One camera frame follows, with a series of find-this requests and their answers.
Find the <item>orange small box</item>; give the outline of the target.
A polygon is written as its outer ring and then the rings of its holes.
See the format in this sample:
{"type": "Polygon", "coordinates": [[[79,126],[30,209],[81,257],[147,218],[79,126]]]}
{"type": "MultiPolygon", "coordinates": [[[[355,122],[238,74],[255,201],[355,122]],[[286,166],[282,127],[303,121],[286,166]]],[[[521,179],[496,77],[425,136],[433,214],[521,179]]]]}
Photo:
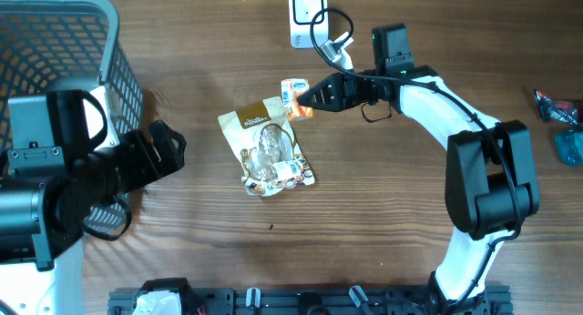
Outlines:
{"type": "Polygon", "coordinates": [[[311,107],[301,106],[299,97],[310,89],[304,78],[289,78],[281,81],[281,98],[289,121],[300,121],[313,117],[311,107]]]}

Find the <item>beige snack pouch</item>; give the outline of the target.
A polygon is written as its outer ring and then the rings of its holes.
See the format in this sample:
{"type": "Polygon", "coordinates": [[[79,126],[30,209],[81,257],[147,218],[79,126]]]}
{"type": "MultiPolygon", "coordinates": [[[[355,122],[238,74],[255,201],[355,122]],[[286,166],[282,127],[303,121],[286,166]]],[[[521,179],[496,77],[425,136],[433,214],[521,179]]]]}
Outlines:
{"type": "Polygon", "coordinates": [[[248,194],[269,197],[315,183],[280,97],[231,111],[218,121],[240,162],[241,182],[248,194]]]}

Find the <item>red small packet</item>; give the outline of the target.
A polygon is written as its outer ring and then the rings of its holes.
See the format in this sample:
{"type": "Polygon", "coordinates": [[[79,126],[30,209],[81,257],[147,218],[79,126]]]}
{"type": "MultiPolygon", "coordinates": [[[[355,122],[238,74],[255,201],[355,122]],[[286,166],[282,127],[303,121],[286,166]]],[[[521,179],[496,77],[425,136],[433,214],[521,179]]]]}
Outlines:
{"type": "Polygon", "coordinates": [[[534,90],[534,99],[542,121],[556,120],[572,126],[582,126],[582,101],[552,99],[540,90],[534,90]]]}

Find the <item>blue mouthwash bottle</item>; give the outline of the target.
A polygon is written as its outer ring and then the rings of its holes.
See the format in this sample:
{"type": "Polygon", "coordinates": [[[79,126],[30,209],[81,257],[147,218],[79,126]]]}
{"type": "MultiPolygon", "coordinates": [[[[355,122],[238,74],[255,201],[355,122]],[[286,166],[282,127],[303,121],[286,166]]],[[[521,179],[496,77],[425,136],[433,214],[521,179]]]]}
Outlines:
{"type": "Polygon", "coordinates": [[[555,137],[557,153],[562,163],[582,165],[582,132],[574,129],[560,132],[555,137]]]}

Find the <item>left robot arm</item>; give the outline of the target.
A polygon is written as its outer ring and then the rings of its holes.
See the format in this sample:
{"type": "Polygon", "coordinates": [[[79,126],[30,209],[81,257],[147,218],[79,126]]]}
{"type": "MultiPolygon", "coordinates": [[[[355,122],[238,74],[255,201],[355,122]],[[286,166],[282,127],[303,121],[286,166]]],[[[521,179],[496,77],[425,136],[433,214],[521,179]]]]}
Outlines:
{"type": "Polygon", "coordinates": [[[157,120],[103,147],[107,115],[85,90],[52,91],[8,101],[13,146],[1,153],[1,311],[81,314],[82,238],[114,241],[86,222],[92,208],[184,166],[185,138],[157,120]]]}

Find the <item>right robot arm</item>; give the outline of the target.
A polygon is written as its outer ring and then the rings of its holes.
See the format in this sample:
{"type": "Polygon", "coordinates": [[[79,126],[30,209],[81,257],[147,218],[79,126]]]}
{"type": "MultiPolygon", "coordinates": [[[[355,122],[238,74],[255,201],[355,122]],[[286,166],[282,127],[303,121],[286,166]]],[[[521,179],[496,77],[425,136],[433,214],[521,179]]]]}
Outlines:
{"type": "Polygon", "coordinates": [[[405,25],[372,31],[375,67],[356,72],[345,48],[352,34],[313,44],[334,73],[303,93],[302,106],[340,112],[386,101],[421,125],[446,151],[445,206],[455,229],[432,273],[428,308],[473,308],[502,247],[537,213],[539,195],[529,131],[471,107],[429,66],[416,66],[405,25]]]}

